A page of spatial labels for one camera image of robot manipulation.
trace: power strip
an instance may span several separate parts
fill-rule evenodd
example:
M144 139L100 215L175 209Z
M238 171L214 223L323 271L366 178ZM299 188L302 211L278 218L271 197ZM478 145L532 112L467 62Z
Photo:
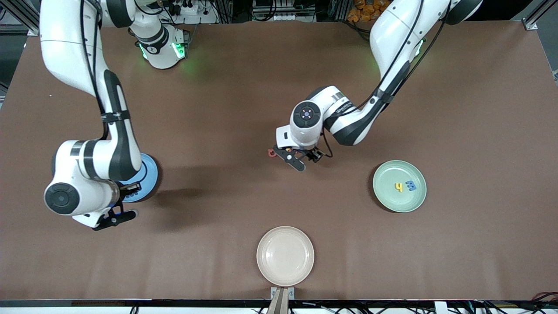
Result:
M179 1L179 5L168 10L172 14L172 21L176 24L214 24L219 23L217 11L211 5L209 0L191 0L192 7L183 6ZM180 14L175 14L175 9L180 8ZM169 20L169 14L166 11L159 14L159 19L163 21Z

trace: white robotic arm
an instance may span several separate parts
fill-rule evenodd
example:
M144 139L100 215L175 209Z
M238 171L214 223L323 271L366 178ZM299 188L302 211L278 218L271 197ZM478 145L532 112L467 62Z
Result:
M53 159L54 177L44 194L48 208L100 230L136 217L135 210L114 214L139 184L123 186L142 166L140 149L122 86L103 58L100 27L131 27L142 45L155 46L148 61L168 68L180 60L167 29L155 16L136 12L134 0L43 0L40 40L47 69L62 82L97 98L105 127L103 136L66 141Z
M361 142L405 82L420 41L436 21L444 17L446 23L459 23L481 3L482 0L393 1L370 33L370 47L381 81L369 99L356 107L337 87L318 88L297 104L289 125L277 128L274 152L296 170L303 171L303 157L317 162L325 155L316 148L323 129L342 145ZM302 158L297 158L296 153L301 153Z

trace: orange bag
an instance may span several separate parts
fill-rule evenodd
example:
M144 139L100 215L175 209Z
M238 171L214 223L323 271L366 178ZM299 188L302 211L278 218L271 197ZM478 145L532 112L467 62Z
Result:
M362 8L362 14L365 15L372 15L374 11L376 11L376 9L371 4L367 4Z
M370 19L371 20L377 20L380 15L382 14L382 12L380 10L376 10L374 11L374 13L372 13L372 15L370 15Z
M362 9L365 5L366 5L366 0L353 0L354 2L354 6L357 7L357 9Z
M371 21L371 20L372 20L372 18L371 18L370 15L364 15L364 14L362 14L362 15L360 16L360 21L361 21L361 22L369 22L369 21Z
M360 20L360 10L351 9L347 15L347 21L356 23Z

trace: metal frame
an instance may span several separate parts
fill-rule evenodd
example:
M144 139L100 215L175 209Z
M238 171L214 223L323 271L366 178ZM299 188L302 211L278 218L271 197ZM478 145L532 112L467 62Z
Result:
M350 9L353 7L352 0L337 0L335 8L335 19L336 20L346 20Z
M258 6L256 0L252 0L252 17L260 20L300 20L313 21L316 14L316 6L313 4L307 8L295 8L295 0L274 0L269 6ZM272 18L267 18L271 10Z
M558 0L543 0L527 17L521 19L526 31L538 30L537 21L543 16Z
M266 313L271 314L288 314L288 288L277 288L271 299L270 306Z
M32 4L25 0L0 0L0 4L26 28L23 35L28 35L27 30L31 35L36 36L39 33L39 12ZM19 25L9 25L0 29L0 35L21 35L21 33L22 27Z
M221 24L233 22L233 0L215 0L215 5L221 14L217 14L217 19Z
M223 307L223 308L266 308L270 305L269 299L5 299L0 300L0 309L5 307ZM365 299L365 300L315 300L315 299L299 299L291 300L290 306L292 308L320 308L320 305L329 308L350 307L360 302L368 308L435 308L433 300L402 300L402 299ZM460 301L447 301L448 307L462 307L460 303L468 302L473 307L478 309L495 309L492 305L506 306L506 308L519 306L521 308L540 306L545 303L544 301L495 301L492 304L486 304L483 300L467 300ZM558 308L558 305L547 304L546 308Z

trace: blue number 3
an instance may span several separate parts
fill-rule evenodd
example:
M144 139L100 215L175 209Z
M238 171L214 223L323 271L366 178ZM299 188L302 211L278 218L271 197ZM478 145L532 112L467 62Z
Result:
M417 189L413 181L407 181L405 182L405 184L407 185L407 188L409 188L409 191L414 191Z

